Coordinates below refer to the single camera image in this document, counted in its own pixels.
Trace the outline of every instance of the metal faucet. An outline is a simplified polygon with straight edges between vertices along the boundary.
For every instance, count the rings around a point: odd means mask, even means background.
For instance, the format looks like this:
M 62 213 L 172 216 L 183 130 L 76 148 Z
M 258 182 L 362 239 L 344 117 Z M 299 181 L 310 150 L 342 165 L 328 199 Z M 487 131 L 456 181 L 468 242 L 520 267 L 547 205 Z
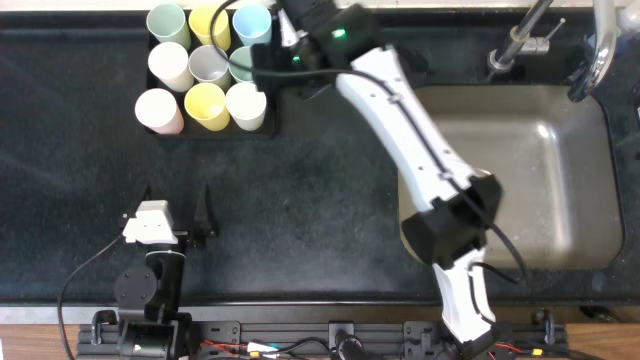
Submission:
M 516 55 L 523 53 L 525 44 L 531 42 L 532 39 L 529 36 L 531 30 L 538 23 L 542 14 L 551 6 L 552 2 L 553 0 L 538 0 L 527 12 L 520 25 L 511 29 L 505 43 L 500 48 L 489 53 L 487 62 L 491 70 L 498 73 L 511 70 L 514 58 Z M 593 0 L 593 11 L 596 20 L 595 54 L 589 69 L 574 81 L 567 94 L 569 99 L 574 102 L 584 100 L 598 86 L 607 73 L 615 53 L 617 27 L 614 2 L 611 0 Z M 539 40 L 534 41 L 534 44 L 538 44 L 538 47 L 534 47 L 534 51 L 527 51 L 527 53 L 546 53 L 548 51 L 549 38 L 563 23 L 564 21 L 561 21 L 551 34 L 544 38 L 542 43 Z

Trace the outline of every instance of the sink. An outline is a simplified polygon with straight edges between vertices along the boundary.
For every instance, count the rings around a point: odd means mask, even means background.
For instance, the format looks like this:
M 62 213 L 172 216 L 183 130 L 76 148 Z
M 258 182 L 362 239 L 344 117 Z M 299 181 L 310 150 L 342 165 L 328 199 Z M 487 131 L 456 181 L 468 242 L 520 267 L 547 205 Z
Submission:
M 623 231 L 605 115 L 561 86 L 435 86 L 416 94 L 444 137 L 504 194 L 496 223 L 531 268 L 594 269 L 620 252 Z M 398 180 L 400 221 L 415 213 Z M 512 268 L 488 232 L 486 261 Z

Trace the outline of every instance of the wooden surface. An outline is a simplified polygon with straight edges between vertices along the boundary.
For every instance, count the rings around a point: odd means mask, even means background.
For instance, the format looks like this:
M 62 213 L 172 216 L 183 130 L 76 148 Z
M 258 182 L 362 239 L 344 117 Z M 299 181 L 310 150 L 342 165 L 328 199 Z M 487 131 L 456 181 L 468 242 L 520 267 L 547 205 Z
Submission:
M 79 326 L 65 328 L 75 354 Z M 567 331 L 574 350 L 603 359 L 640 359 L 640 324 L 570 324 Z M 0 341 L 4 360 L 67 359 L 56 325 L 0 325 Z

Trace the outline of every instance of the black tray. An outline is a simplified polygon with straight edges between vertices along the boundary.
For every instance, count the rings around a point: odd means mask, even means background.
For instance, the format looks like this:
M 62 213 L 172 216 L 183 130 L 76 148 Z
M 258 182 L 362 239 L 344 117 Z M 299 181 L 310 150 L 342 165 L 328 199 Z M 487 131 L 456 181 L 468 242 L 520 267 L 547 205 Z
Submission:
M 231 25 L 231 19 L 233 18 L 234 11 L 227 10 L 229 13 L 229 26 Z M 185 11 L 185 17 L 188 21 L 190 10 Z M 202 46 L 202 43 L 198 39 L 198 37 L 189 29 L 191 34 L 191 48 L 187 50 L 189 55 L 191 52 Z M 149 52 L 156 47 L 160 42 L 158 39 L 153 36 L 153 34 L 149 33 L 149 41 L 148 48 Z M 236 49 L 242 47 L 242 41 L 235 33 L 235 31 L 231 31 L 231 47 L 227 51 L 227 55 L 231 55 Z M 236 81 L 231 77 L 231 85 L 235 84 Z M 169 91 L 176 98 L 176 102 L 178 103 L 178 108 L 180 108 L 180 112 L 184 118 L 184 129 L 179 134 L 158 134 L 155 131 L 149 129 L 144 126 L 144 129 L 147 133 L 156 136 L 160 139 L 172 139 L 172 140 L 224 140 L 224 139 L 271 139 L 280 128 L 280 120 L 278 116 L 278 101 L 277 97 L 273 96 L 273 94 L 267 95 L 267 113 L 264 117 L 264 123 L 258 129 L 254 131 L 246 131 L 243 130 L 236 124 L 233 118 L 230 119 L 229 125 L 222 130 L 219 131 L 211 131 L 202 124 L 200 124 L 197 120 L 192 118 L 184 108 L 184 97 L 187 92 L 175 92 L 169 89 L 162 81 L 160 81 L 149 68 L 147 67 L 147 90 L 160 88 Z

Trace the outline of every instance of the cup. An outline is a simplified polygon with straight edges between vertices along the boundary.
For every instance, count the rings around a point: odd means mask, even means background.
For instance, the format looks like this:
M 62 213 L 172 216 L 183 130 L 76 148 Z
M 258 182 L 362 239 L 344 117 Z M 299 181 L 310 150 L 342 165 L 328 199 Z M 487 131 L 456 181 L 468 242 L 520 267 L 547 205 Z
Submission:
M 196 34 L 202 45 L 213 45 L 211 42 L 211 20 L 218 10 L 218 5 L 204 5 L 191 11 L 189 15 L 189 27 Z M 229 15 L 222 10 L 216 20 L 213 36 L 216 44 L 224 51 L 231 46 L 231 30 L 229 30 Z
M 142 125 L 158 134 L 178 134 L 184 128 L 184 118 L 176 99 L 165 89 L 150 89 L 136 101 L 136 117 Z
M 242 44 L 267 44 L 271 42 L 271 13 L 264 5 L 249 4 L 233 15 L 233 29 Z
M 162 43 L 149 53 L 149 70 L 171 90 L 184 92 L 193 85 L 189 54 L 178 43 Z
M 201 83 L 213 83 L 224 91 L 231 86 L 231 73 L 227 55 L 218 52 L 213 45 L 203 45 L 189 56 L 189 71 Z
M 175 42 L 185 49 L 191 47 L 191 34 L 184 10 L 176 4 L 158 5 L 149 11 L 147 29 L 161 43 Z
M 267 97 L 255 84 L 238 83 L 227 92 L 225 101 L 229 114 L 240 128 L 253 131 L 262 126 L 267 110 Z
M 224 104 L 224 91 L 216 84 L 198 84 L 187 92 L 184 107 L 189 115 L 211 131 L 229 125 L 229 112 Z
M 251 60 L 251 46 L 243 46 L 236 49 L 229 59 L 240 65 L 252 67 L 253 60 Z M 241 70 L 233 65 L 229 65 L 229 71 L 231 72 L 231 76 L 236 79 L 236 82 L 253 82 L 253 77 L 249 71 Z

